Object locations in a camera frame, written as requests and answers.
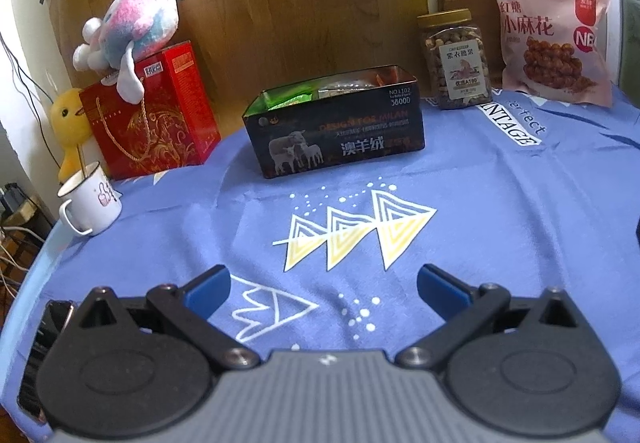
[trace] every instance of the open box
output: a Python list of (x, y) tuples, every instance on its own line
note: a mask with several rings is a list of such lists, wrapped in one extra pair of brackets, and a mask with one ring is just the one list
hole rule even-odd
[(424, 148), (418, 83), (398, 66), (265, 90), (242, 119), (266, 178)]

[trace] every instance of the red box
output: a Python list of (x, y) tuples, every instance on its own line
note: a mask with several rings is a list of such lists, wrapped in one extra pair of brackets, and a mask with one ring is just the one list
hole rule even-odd
[(80, 93), (111, 176), (125, 179), (204, 163), (220, 142), (220, 132), (191, 43), (140, 60), (136, 75), (145, 87), (138, 105), (118, 94), (117, 73)]

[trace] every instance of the jar label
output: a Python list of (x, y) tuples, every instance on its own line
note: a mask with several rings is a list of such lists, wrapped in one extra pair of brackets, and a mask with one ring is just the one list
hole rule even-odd
[(449, 100), (486, 96), (486, 81), (477, 40), (440, 46)]

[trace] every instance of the mug handle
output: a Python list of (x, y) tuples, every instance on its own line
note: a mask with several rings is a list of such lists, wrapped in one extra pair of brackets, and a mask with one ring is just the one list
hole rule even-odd
[(62, 222), (65, 223), (70, 229), (72, 229), (76, 235), (80, 235), (81, 237), (84, 237), (85, 235), (90, 235), (91, 233), (93, 233), (94, 232), (93, 229), (88, 229), (88, 230), (84, 230), (84, 232), (81, 232), (71, 223), (71, 220), (69, 220), (69, 217), (66, 215), (66, 208), (70, 204), (71, 204), (71, 199), (60, 204), (59, 212), (60, 212), (60, 219), (62, 220)]

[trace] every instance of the yellow duck plush toy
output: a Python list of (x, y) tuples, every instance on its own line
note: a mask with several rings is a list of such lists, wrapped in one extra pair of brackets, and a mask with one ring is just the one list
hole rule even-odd
[(93, 136), (80, 101), (80, 89), (69, 89), (57, 97), (49, 110), (49, 122), (58, 143), (65, 151), (65, 158), (58, 172), (58, 180), (64, 183), (81, 169), (78, 145)]

